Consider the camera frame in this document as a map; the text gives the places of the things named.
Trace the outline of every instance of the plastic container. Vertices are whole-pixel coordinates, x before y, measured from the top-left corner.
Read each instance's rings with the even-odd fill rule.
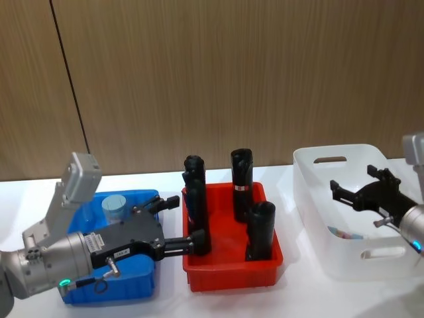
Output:
[[[276,283],[283,254],[274,231],[272,259],[245,261],[246,224],[238,223],[233,213],[233,184],[208,184],[207,210],[212,250],[208,255],[183,256],[183,269],[192,292],[272,286]],[[253,183],[255,202],[266,201],[262,184]],[[183,201],[183,234],[188,235],[188,213]]]
[[[81,231],[88,233],[95,229],[100,229],[108,225],[108,221],[103,213],[101,203],[110,196],[121,194],[127,201],[127,211],[125,217],[131,213],[131,207],[141,204],[150,198],[158,195],[156,190],[128,190],[128,191],[112,191],[100,192],[94,195],[91,202],[86,203],[77,210],[70,228],[69,233]],[[145,255],[135,255],[126,258],[118,263],[121,270],[121,277],[108,278],[109,288],[101,294],[94,292],[93,285],[87,285],[76,290],[72,290],[66,297],[63,297],[65,303],[92,303],[99,301],[113,301],[124,299],[136,299],[150,297],[154,292],[154,261]],[[109,270],[104,266],[93,271],[89,277],[100,277]]]
[[[408,180],[373,146],[302,148],[293,154],[294,199],[322,268],[340,280],[424,274],[419,266],[421,256],[396,231],[374,226],[373,222],[382,218],[379,214],[357,212],[333,200],[330,180],[353,192],[377,181],[366,173],[369,164],[378,169],[389,168],[402,181],[400,191],[412,199],[419,198]],[[356,239],[338,237],[336,232],[348,233],[347,237],[353,235]]]

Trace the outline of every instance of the label sticker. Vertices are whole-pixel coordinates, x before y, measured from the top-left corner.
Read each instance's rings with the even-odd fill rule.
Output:
[[[100,234],[90,233],[84,236],[84,240],[90,253],[97,252],[105,246]]]
[[[127,248],[125,250],[120,250],[119,252],[114,253],[113,254],[113,258],[114,259],[117,259],[117,258],[120,258],[120,257],[122,257],[124,255],[127,255],[127,254],[130,254],[130,249],[129,248]]]
[[[236,190],[236,191],[248,191],[249,186],[248,185],[235,185],[234,190]]]

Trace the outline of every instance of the small item in bin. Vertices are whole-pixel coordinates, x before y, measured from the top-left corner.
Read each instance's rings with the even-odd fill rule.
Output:
[[[234,218],[246,222],[246,216],[253,206],[253,155],[251,149],[237,149],[231,152],[233,173]]]
[[[363,235],[360,234],[354,234],[354,233],[347,233],[344,231],[340,231],[339,229],[335,227],[328,227],[330,232],[332,232],[336,237],[340,237],[342,239],[347,240],[362,240],[364,238]]]
[[[109,224],[118,223],[125,218],[126,206],[127,200],[120,194],[110,195],[101,202],[101,208]]]
[[[270,260],[274,238],[276,206],[268,201],[256,203],[247,215],[246,260]]]
[[[188,210],[189,233],[205,231],[205,244],[195,248],[197,255],[205,255],[211,251],[211,233],[209,231],[209,214],[206,202],[205,162],[199,156],[188,156],[184,161],[185,182],[184,200]]]

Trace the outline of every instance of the white plastic bin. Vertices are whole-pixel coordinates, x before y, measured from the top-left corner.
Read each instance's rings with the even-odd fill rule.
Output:
[[[314,163],[340,157],[346,161]],[[302,148],[293,154],[295,202],[322,268],[340,280],[381,280],[424,274],[421,256],[396,231],[374,226],[373,221],[382,218],[379,214],[355,211],[333,200],[330,180],[353,192],[377,181],[366,173],[369,164],[377,169],[389,168],[402,181],[399,187],[402,193],[412,199],[420,197],[374,146]],[[340,238],[328,227],[364,238]]]

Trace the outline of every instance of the red plastic bin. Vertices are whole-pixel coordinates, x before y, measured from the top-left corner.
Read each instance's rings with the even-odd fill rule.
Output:
[[[283,254],[274,231],[272,259],[246,262],[246,224],[233,213],[233,184],[207,184],[207,210],[212,250],[208,255],[183,256],[183,269],[192,292],[272,286]],[[253,183],[255,202],[266,201],[262,184]],[[183,234],[188,235],[188,213],[183,196]]]

